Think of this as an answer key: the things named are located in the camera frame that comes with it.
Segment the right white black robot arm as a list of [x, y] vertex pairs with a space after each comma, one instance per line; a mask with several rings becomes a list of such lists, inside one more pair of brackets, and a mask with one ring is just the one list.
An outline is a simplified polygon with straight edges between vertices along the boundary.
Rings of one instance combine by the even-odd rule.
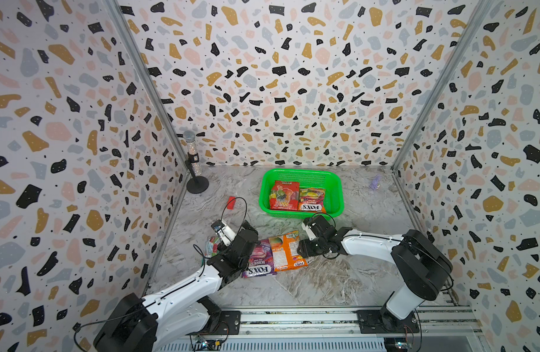
[[299, 242], [297, 252], [305, 259], [328, 254], [364, 256], [396, 266], [403, 284], [372, 314], [372, 319], [389, 331], [403, 324], [423, 302], [435, 301], [453, 270], [446, 256], [418, 230], [397, 236], [380, 236], [350, 227], [338, 230], [324, 214], [306, 218], [302, 228], [308, 238]]

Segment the teal Fox's candy bag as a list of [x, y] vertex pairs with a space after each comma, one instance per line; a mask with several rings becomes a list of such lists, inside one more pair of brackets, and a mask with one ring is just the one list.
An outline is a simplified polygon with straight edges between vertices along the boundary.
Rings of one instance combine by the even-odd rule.
[[221, 239], [219, 236], [211, 236], [206, 242], [206, 257], [212, 258], [219, 253], [219, 245], [221, 244]]

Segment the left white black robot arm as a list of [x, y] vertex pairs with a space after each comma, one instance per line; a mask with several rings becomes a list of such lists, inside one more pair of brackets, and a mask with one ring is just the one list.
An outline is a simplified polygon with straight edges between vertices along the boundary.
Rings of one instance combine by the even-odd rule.
[[229, 317], [210, 295], [237, 280], [259, 243], [243, 221], [237, 233], [221, 234], [217, 254], [182, 281], [142, 298], [124, 297], [94, 339], [97, 351], [155, 351], [191, 334], [230, 333]]

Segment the yellow orange Fox's candy bag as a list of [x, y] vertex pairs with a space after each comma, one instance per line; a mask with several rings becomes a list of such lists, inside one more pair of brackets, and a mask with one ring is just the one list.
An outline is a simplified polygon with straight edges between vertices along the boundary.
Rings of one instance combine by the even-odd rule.
[[326, 213], [324, 189], [306, 188], [299, 190], [298, 211], [309, 213]]

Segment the purple Fox's candy bag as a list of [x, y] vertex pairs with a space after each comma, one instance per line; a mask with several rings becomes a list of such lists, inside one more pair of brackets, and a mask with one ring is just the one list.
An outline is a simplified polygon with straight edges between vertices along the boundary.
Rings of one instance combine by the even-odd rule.
[[261, 240], [253, 249], [247, 269], [242, 273], [243, 278], [265, 277], [277, 274], [274, 269], [274, 258], [268, 239]]

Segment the green plastic basket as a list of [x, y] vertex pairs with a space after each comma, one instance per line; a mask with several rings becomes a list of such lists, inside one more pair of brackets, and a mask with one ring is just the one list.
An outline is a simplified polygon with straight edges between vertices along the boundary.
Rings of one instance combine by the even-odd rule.
[[263, 176], [259, 205], [273, 217], [337, 217], [344, 211], [342, 181], [332, 172], [273, 169]]

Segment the red candy bag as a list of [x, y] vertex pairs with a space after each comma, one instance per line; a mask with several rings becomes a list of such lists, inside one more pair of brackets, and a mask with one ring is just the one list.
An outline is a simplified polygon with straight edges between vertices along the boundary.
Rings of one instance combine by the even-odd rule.
[[299, 192], [299, 182], [276, 180], [269, 195], [270, 209], [275, 211], [297, 211]]

